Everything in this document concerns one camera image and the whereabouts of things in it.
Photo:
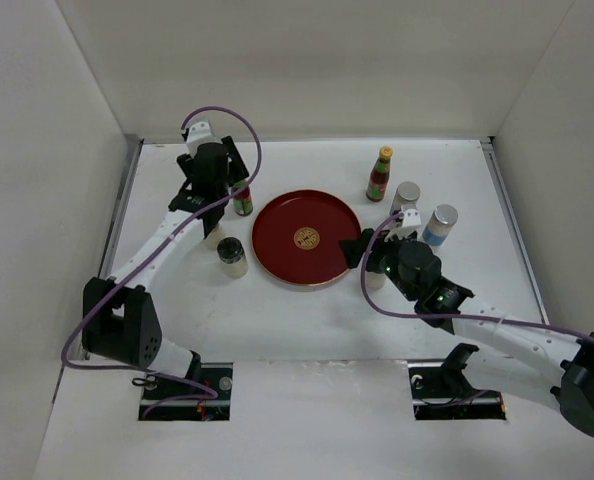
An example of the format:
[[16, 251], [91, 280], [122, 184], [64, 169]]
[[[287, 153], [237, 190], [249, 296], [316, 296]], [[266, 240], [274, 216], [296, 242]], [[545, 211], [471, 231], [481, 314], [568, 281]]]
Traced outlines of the green label sauce bottle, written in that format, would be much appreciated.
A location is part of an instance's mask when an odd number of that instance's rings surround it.
[[392, 155], [393, 149], [391, 147], [383, 146], [380, 148], [366, 189], [366, 197], [370, 201], [379, 202], [385, 196], [386, 188], [390, 179]]
[[245, 187], [246, 181], [241, 180], [232, 187], [233, 192], [238, 192], [233, 197], [233, 207], [237, 215], [248, 216], [253, 212], [253, 201], [249, 187]]

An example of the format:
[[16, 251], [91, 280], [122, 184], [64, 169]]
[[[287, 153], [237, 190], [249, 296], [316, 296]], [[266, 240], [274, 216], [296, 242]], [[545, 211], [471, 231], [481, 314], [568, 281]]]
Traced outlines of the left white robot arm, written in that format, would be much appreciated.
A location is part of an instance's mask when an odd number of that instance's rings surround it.
[[187, 399], [200, 390], [201, 357], [164, 337], [152, 290], [197, 243], [223, 238], [225, 207], [249, 172], [231, 137], [196, 137], [177, 163], [186, 180], [155, 233], [123, 267], [86, 284], [81, 339], [90, 353], [166, 375], [169, 389]]

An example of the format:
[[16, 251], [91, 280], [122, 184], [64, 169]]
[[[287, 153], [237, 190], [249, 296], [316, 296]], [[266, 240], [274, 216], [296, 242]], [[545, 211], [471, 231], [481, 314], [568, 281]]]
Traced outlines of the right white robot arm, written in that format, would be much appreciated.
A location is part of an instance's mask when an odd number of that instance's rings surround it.
[[412, 303], [410, 318], [462, 338], [439, 368], [448, 393], [459, 400], [475, 390], [509, 393], [594, 438], [594, 332], [520, 320], [479, 301], [443, 275], [415, 234], [365, 229], [339, 246], [348, 268], [384, 275]]

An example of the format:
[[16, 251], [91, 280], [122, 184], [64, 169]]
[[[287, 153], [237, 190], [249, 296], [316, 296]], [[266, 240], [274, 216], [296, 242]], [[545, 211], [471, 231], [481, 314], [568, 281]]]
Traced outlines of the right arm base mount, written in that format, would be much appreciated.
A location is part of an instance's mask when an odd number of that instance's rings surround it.
[[416, 420], [506, 420], [501, 394], [477, 390], [464, 376], [467, 361], [478, 350], [475, 345], [460, 343], [445, 359], [408, 363]]

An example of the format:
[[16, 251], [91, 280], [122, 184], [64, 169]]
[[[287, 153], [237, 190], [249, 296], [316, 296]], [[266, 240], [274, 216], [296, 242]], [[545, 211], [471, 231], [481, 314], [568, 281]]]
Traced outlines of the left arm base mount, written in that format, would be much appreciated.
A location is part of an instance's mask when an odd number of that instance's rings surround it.
[[212, 422], [230, 419], [233, 390], [232, 363], [205, 363], [197, 379], [216, 392], [212, 398], [203, 389], [153, 375], [134, 377], [141, 389], [139, 421]]

